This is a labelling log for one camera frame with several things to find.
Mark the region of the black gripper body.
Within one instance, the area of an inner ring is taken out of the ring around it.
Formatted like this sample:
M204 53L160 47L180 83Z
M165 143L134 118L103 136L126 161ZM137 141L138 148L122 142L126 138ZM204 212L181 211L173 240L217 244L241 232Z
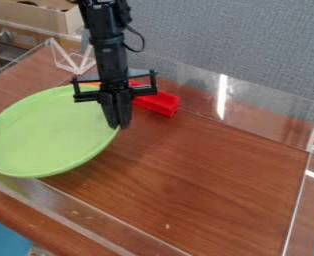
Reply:
M73 90L74 90L73 99L75 102L87 102L87 101L98 102L99 101L98 96L101 92L109 92L109 93L121 92L123 89L127 90L131 97L156 95L157 94L156 75L157 75L157 72L153 69L141 70L141 69L129 68L126 71L125 78L121 80L101 81L101 78L97 72L87 75L81 75L78 77L73 77L70 80L70 83L73 85ZM141 86L131 86L130 80L141 77L149 78L149 84L141 85ZM95 83L99 84L101 89L97 89L94 91L79 90L81 84L95 84Z

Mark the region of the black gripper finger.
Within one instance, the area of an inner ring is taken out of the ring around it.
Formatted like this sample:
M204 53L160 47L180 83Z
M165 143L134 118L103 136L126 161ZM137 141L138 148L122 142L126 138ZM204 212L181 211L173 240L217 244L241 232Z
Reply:
M131 120L131 95L127 91L122 91L117 95L117 113L119 127L125 129Z
M113 95L106 92L101 93L98 95L98 103L101 105L107 125L111 129L115 129L118 127L118 118L115 113Z

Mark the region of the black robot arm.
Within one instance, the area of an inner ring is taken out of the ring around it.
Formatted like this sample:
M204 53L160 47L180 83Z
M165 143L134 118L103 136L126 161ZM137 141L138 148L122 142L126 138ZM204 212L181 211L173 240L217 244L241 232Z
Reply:
M82 92L81 82L90 82L87 76L73 77L73 98L75 102L95 101L101 105L111 129L125 129L131 120L133 100L140 96L157 94L154 70L127 68L126 50L136 52L123 42L123 30L142 35L129 26L130 7L126 0L77 0L79 13L89 32L97 71L94 82L101 86L95 91Z

